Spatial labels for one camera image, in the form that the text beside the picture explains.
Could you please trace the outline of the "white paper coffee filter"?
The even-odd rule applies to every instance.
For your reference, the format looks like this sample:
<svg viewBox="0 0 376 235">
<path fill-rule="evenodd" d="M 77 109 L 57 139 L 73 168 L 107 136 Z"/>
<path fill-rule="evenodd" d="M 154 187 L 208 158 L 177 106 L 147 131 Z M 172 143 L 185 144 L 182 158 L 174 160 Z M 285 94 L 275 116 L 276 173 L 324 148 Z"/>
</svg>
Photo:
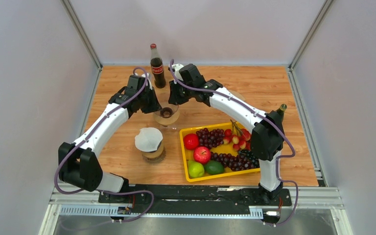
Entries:
<svg viewBox="0 0 376 235">
<path fill-rule="evenodd" d="M 161 131 L 154 127 L 140 129 L 135 136 L 135 147 L 142 152 L 155 152 L 163 141 Z"/>
</svg>

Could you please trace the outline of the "clear glass dripper cone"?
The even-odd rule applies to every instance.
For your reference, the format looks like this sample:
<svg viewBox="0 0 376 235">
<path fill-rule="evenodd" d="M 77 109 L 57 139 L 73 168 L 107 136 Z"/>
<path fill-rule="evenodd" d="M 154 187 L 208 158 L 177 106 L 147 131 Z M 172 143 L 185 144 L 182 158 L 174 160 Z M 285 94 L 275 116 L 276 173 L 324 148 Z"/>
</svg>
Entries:
<svg viewBox="0 0 376 235">
<path fill-rule="evenodd" d="M 169 94 L 166 94 L 166 93 L 158 94 L 157 99 L 158 99 L 159 105 L 161 106 L 161 108 L 154 113 L 157 116 L 161 118 L 171 118 L 178 112 L 179 106 L 175 104 L 170 104 L 168 102 Z"/>
</svg>

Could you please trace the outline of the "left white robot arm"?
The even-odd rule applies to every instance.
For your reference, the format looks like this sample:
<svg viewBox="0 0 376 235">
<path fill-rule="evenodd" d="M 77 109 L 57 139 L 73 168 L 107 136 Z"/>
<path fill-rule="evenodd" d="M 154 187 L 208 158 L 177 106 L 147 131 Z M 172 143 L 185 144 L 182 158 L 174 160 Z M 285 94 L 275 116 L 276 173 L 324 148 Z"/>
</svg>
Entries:
<svg viewBox="0 0 376 235">
<path fill-rule="evenodd" d="M 55 187 L 65 193 L 59 181 L 78 188 L 79 191 L 109 191 L 119 203 L 130 197 L 126 180 L 102 170 L 98 156 L 105 144 L 134 113 L 145 114 L 160 110 L 154 88 L 147 77 L 136 73 L 129 76 L 127 86 L 122 87 L 108 101 L 96 122 L 73 143 L 64 142 L 58 149 L 59 166 L 55 173 Z"/>
</svg>

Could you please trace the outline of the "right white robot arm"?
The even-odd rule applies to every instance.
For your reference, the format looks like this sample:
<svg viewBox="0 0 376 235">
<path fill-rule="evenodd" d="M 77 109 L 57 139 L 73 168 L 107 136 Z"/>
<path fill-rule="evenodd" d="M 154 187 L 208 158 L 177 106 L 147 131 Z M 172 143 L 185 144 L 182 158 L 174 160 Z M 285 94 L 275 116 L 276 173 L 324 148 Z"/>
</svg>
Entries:
<svg viewBox="0 0 376 235">
<path fill-rule="evenodd" d="M 195 99 L 238 121 L 251 134 L 251 151 L 260 166 L 260 198 L 273 204 L 280 197 L 282 182 L 279 177 L 278 157 L 283 149 L 285 134 L 282 116 L 276 111 L 259 110 L 232 94 L 218 81 L 206 81 L 194 64 L 169 63 L 173 77 L 170 82 L 170 104 L 182 105 Z"/>
</svg>

